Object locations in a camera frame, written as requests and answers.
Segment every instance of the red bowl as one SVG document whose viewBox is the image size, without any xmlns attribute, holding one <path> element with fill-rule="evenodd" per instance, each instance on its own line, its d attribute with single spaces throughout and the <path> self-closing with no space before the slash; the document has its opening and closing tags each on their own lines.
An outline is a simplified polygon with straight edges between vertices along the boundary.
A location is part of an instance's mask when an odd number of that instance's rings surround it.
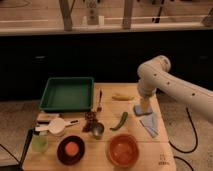
<svg viewBox="0 0 213 171">
<path fill-rule="evenodd" d="M 131 167 L 139 157 L 136 139 L 129 134 L 113 137 L 107 146 L 107 156 L 115 166 Z"/>
</svg>

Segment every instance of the green pepper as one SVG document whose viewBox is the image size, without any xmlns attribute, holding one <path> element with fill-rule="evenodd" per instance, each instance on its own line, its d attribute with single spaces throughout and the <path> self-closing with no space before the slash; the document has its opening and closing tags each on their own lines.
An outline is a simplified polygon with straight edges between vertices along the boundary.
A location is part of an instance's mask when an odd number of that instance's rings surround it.
<svg viewBox="0 0 213 171">
<path fill-rule="evenodd" d="M 117 131 L 118 129 L 120 129 L 123 126 L 123 124 L 126 122 L 127 116 L 128 116 L 128 113 L 123 112 L 120 122 L 114 128 L 110 128 L 110 130 Z"/>
</svg>

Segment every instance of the wooden table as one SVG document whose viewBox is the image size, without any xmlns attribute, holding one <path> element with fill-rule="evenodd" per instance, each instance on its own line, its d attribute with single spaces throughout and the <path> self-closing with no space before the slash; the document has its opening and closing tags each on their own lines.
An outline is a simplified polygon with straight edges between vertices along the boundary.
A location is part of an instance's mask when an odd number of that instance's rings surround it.
<svg viewBox="0 0 213 171">
<path fill-rule="evenodd" d="M 94 88 L 94 109 L 96 109 L 100 89 L 103 91 L 102 112 L 97 118 L 105 126 L 105 132 L 101 140 L 96 140 L 90 133 L 83 133 L 82 128 L 86 121 L 84 113 L 63 114 L 63 118 L 79 119 L 80 124 L 67 127 L 66 134 L 63 137 L 55 137 L 48 133 L 48 150 L 41 154 L 34 152 L 29 146 L 23 169 L 28 171 L 37 170 L 57 170 L 57 171 L 120 171 L 124 169 L 116 168 L 106 157 L 107 141 L 120 133 L 132 134 L 138 141 L 140 157 L 136 164 L 127 169 L 128 171 L 174 171 L 176 170 L 173 154 L 168 143 L 168 136 L 161 117 L 160 108 L 156 97 L 150 99 L 153 111 L 158 117 L 158 133 L 156 138 L 151 138 L 145 128 L 140 124 L 141 117 L 136 117 L 133 112 L 133 106 L 139 104 L 140 96 L 137 92 L 137 84 L 134 83 L 96 83 Z M 115 101 L 112 96 L 115 93 L 122 93 L 134 96 L 132 101 Z M 124 126 L 118 131 L 110 131 L 109 128 L 115 126 L 122 113 L 129 113 Z M 85 154 L 81 161 L 73 166 L 63 165 L 57 158 L 57 147 L 59 143 L 69 135 L 80 136 L 85 141 Z"/>
</svg>

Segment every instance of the green plastic tray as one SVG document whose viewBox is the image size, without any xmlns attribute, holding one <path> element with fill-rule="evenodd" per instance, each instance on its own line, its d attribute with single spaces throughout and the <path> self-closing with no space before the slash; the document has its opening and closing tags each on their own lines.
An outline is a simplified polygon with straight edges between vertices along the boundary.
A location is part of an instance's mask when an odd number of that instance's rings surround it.
<svg viewBox="0 0 213 171">
<path fill-rule="evenodd" d="M 49 113 L 89 111 L 93 105 L 93 89 L 91 77 L 49 78 L 40 109 Z"/>
</svg>

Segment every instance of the green cup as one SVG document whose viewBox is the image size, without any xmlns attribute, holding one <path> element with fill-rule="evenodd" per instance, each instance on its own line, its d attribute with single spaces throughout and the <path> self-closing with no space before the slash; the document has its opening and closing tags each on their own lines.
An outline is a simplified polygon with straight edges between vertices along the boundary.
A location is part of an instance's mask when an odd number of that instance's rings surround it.
<svg viewBox="0 0 213 171">
<path fill-rule="evenodd" d="M 48 149 L 48 141 L 44 135 L 34 135 L 31 143 L 33 151 L 44 153 Z"/>
</svg>

